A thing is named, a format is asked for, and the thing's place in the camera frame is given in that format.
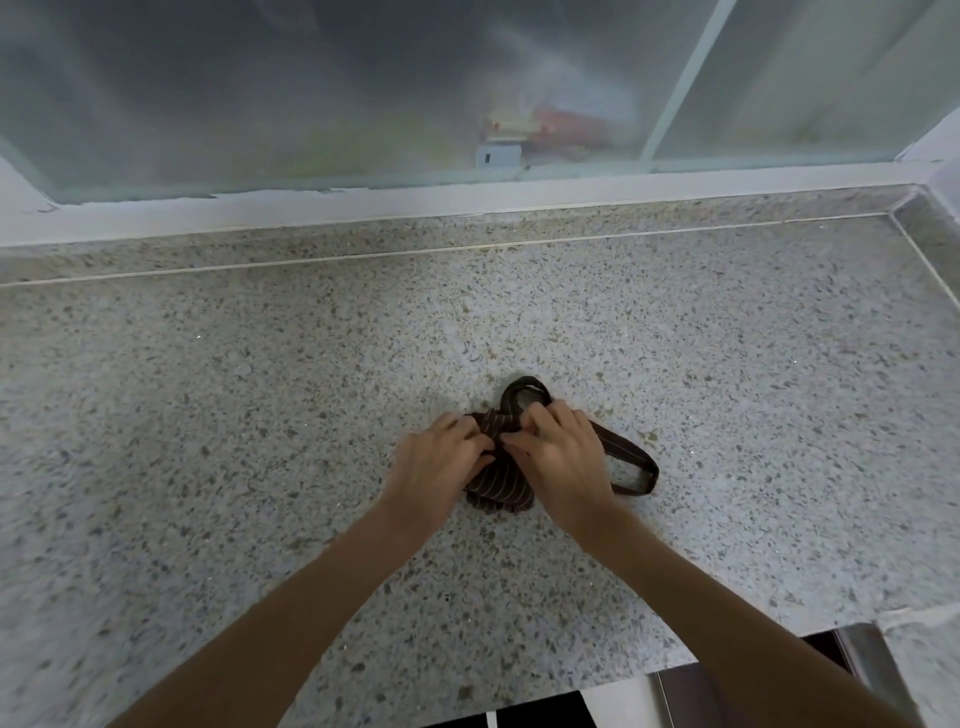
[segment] dark brown cloth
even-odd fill
[[[514,458],[507,453],[500,442],[500,435],[503,432],[520,430],[520,414],[523,412],[519,402],[520,397],[527,399],[528,404],[538,401],[543,406],[553,401],[539,379],[534,376],[522,376],[504,391],[499,409],[470,413],[480,425],[480,431],[490,436],[496,444],[493,462],[473,478],[465,489],[467,500],[485,511],[506,509],[519,512],[531,508],[534,504],[533,488],[523,477],[520,468],[516,466]],[[593,425],[593,431],[603,443],[603,449],[607,455],[640,468],[639,481],[635,486],[614,485],[613,491],[621,496],[646,496],[650,493],[657,484],[657,476],[660,474],[660,468],[657,467],[654,459],[626,438],[610,432],[595,422],[590,424]]]

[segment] forearm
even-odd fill
[[[758,726],[909,725],[848,673],[710,578],[627,511],[588,550],[683,640]]]
[[[374,506],[110,728],[275,726],[344,625],[422,546],[428,534],[401,516]]]

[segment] gray stone surface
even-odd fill
[[[897,210],[897,219],[930,265],[960,295],[960,228],[944,209],[918,194]]]
[[[633,506],[797,632],[960,593],[960,314],[884,219],[0,289],[5,726],[102,725],[516,372],[644,442]],[[287,726],[689,659],[539,507],[463,507]]]
[[[0,283],[880,213],[910,190],[864,187],[29,246],[0,249]]]
[[[960,725],[960,616],[903,624],[885,632],[926,728]]]

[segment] countertop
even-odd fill
[[[4,725],[103,725],[517,373],[631,505],[807,633],[960,598],[960,315],[887,218],[0,287]],[[689,653],[539,506],[464,505],[285,726],[427,725]]]

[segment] glass panel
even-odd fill
[[[738,0],[657,169],[884,161],[960,104],[956,0]]]
[[[636,171],[714,7],[0,0],[0,141],[60,202]]]

